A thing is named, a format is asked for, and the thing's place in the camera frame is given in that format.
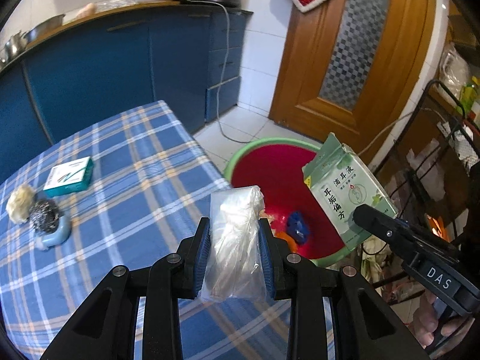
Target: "silver kettle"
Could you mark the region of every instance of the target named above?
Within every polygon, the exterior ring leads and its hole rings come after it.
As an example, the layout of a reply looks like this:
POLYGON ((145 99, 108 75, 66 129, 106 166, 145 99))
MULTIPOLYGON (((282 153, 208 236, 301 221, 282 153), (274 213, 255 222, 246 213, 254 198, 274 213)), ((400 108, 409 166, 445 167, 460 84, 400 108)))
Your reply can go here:
POLYGON ((15 35, 12 35, 11 38, 6 42, 5 52, 7 53, 7 60, 9 62, 24 52, 27 42, 23 36, 24 33, 19 31, 15 35))

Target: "checkered tablecloth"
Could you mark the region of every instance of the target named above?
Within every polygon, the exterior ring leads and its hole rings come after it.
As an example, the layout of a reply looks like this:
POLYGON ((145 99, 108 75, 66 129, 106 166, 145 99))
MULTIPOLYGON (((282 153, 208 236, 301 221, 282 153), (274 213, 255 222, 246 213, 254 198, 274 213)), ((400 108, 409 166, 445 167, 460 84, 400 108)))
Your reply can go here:
MULTIPOLYGON (((39 359, 112 267, 150 266, 175 251, 208 216, 210 193, 229 187, 164 102, 95 124, 19 169, 0 186, 0 298, 12 342, 39 359), (35 249, 29 225, 14 225, 5 211, 11 192, 22 183, 41 190, 54 165, 86 156, 94 161, 88 190, 55 198, 71 217, 71 236, 48 251, 35 249)), ((144 305, 142 299, 136 359, 144 305)), ((180 300, 179 313, 185 359, 286 356, 289 301, 180 300)), ((331 323, 327 328, 333 359, 331 323)))

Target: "white plastic bag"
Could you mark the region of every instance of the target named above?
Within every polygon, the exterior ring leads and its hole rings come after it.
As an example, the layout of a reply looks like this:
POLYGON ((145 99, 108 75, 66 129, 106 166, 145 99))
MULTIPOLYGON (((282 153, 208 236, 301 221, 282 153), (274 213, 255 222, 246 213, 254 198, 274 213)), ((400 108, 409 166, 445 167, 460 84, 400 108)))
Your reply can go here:
POLYGON ((258 246, 259 212, 264 208, 263 195, 257 186, 211 194, 211 246, 202 300, 265 299, 266 285, 258 246))
MULTIPOLYGON (((440 144, 436 139, 432 139, 431 142, 415 157, 412 149, 406 155, 406 160, 409 162, 410 166, 416 170, 418 166, 423 162, 426 156, 428 156, 432 150, 438 148, 440 144)), ((443 199, 445 196, 445 189, 443 188, 443 177, 444 172, 440 165, 435 164, 432 169, 430 167, 433 165, 438 156, 438 151, 432 154, 428 159, 420 166, 420 169, 417 170, 417 176, 422 177, 427 171, 428 173, 424 178, 421 179, 421 183, 425 187, 425 190, 428 192, 430 197, 436 202, 443 199)))
MULTIPOLYGON (((470 68, 468 63, 455 50, 453 43, 450 43, 443 50, 440 59, 440 81, 452 92, 453 96, 460 100, 462 88, 470 78, 470 68)), ((450 95, 439 85, 438 92, 452 107, 457 104, 450 95)))

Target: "green box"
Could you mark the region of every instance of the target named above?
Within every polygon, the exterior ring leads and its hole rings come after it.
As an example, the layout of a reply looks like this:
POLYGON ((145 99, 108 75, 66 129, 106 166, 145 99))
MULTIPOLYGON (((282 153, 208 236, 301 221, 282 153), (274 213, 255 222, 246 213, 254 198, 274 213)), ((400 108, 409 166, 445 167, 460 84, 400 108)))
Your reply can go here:
POLYGON ((353 222, 355 208, 368 204, 391 218, 398 215, 375 176, 333 133, 302 170, 305 184, 351 251, 371 235, 353 222))
POLYGON ((91 157, 62 163, 54 166, 46 179, 43 191, 51 198, 80 192, 88 189, 92 178, 93 161, 91 157))

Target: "table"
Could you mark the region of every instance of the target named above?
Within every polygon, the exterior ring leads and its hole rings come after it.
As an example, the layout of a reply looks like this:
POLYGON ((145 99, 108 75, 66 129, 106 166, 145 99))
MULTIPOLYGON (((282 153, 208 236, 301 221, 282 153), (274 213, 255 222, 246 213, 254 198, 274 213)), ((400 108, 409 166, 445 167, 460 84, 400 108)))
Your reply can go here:
MULTIPOLYGON (((112 267, 138 269, 176 251, 208 216, 210 193, 229 187, 164 102, 94 124, 33 159, 0 185, 0 299, 11 341, 39 359, 112 267), (94 161, 88 190, 55 198, 71 217, 71 236, 48 251, 36 250, 29 225, 9 220, 8 197, 22 183, 41 190, 54 165, 86 156, 94 161)), ((144 307, 142 299, 136 359, 144 307)), ((179 300, 179 315, 185 359, 286 356, 290 301, 179 300)), ((327 330, 333 359, 330 322, 327 330)))

